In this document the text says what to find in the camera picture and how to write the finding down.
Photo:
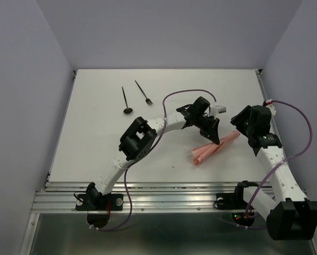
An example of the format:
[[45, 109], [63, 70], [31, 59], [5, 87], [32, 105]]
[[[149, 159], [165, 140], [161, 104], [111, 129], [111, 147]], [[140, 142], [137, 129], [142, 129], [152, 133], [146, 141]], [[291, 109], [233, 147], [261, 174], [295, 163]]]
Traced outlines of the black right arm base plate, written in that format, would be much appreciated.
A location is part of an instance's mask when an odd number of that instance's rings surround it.
[[247, 202], [243, 200], [243, 191], [245, 188], [258, 187], [256, 182], [242, 181], [238, 182], [231, 193], [217, 193], [213, 206], [219, 210], [240, 210], [246, 209]]

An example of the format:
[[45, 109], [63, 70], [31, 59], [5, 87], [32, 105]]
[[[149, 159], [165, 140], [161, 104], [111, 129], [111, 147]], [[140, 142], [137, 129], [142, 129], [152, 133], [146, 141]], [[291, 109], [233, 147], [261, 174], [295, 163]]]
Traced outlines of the black spoon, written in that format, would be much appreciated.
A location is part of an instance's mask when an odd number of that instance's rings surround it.
[[133, 109], [128, 106], [127, 97], [126, 97], [126, 94], [125, 94], [124, 87], [122, 87], [122, 93], [123, 93], [125, 106], [126, 106], [125, 109], [123, 110], [123, 113], [126, 114], [126, 115], [130, 115], [130, 114], [132, 114]]

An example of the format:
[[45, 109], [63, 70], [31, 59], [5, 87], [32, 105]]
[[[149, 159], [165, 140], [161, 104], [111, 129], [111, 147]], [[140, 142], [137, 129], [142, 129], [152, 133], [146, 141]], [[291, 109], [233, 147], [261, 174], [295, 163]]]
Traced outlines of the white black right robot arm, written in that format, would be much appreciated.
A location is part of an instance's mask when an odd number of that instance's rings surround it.
[[233, 203], [257, 210], [273, 240], [310, 240], [317, 227], [317, 202], [298, 186], [288, 165], [290, 158], [284, 156], [278, 136], [270, 132], [274, 112], [271, 103], [246, 106], [230, 121], [247, 137], [266, 172], [260, 184], [238, 183]]

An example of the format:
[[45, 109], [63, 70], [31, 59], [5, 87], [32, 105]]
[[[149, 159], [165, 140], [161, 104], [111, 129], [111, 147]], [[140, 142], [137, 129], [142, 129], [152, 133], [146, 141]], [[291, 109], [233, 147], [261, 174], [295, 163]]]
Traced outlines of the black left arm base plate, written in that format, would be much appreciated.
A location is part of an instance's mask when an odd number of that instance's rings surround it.
[[122, 211], [123, 194], [108, 194], [97, 202], [92, 202], [85, 193], [74, 194], [76, 211]]

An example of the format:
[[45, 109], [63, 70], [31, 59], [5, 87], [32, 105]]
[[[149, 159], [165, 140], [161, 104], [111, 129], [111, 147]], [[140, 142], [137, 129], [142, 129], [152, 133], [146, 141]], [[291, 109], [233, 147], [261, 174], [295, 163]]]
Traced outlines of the pink satin napkin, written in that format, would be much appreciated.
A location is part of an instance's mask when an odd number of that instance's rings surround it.
[[195, 148], [192, 150], [193, 164], [199, 165], [203, 161], [207, 160], [212, 155], [218, 153], [226, 145], [230, 144], [240, 136], [238, 131], [233, 131], [229, 135], [220, 139], [219, 144], [209, 143], [204, 146]]

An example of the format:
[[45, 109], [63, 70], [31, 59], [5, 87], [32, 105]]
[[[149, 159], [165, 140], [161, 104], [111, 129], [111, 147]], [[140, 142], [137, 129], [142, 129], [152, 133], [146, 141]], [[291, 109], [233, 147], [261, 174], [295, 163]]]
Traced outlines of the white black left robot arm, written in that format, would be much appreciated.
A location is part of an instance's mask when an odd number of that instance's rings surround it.
[[163, 110], [164, 115], [160, 118], [136, 118], [121, 136], [113, 166], [86, 189], [88, 203], [94, 209], [106, 205], [106, 199], [121, 175], [146, 157], [153, 149], [153, 143], [160, 141], [164, 133], [195, 126], [201, 136], [217, 145], [220, 143], [217, 115], [225, 113], [226, 107], [211, 106], [205, 98], [199, 97], [193, 104], [177, 108], [170, 114], [167, 114], [166, 107]]

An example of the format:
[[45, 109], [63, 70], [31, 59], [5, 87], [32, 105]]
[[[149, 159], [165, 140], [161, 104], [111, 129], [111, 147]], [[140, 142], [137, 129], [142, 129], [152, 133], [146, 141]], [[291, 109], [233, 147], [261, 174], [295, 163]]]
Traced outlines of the black fork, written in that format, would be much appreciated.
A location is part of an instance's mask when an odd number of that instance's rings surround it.
[[141, 88], [141, 86], [139, 85], [139, 83], [134, 80], [134, 82], [136, 83], [137, 87], [140, 89], [140, 91], [142, 92], [142, 94], [144, 95], [145, 97], [145, 102], [149, 105], [149, 106], [152, 106], [153, 105], [153, 102], [151, 101], [150, 98], [147, 97], [147, 95], [145, 94], [145, 92], [143, 91], [143, 89]]

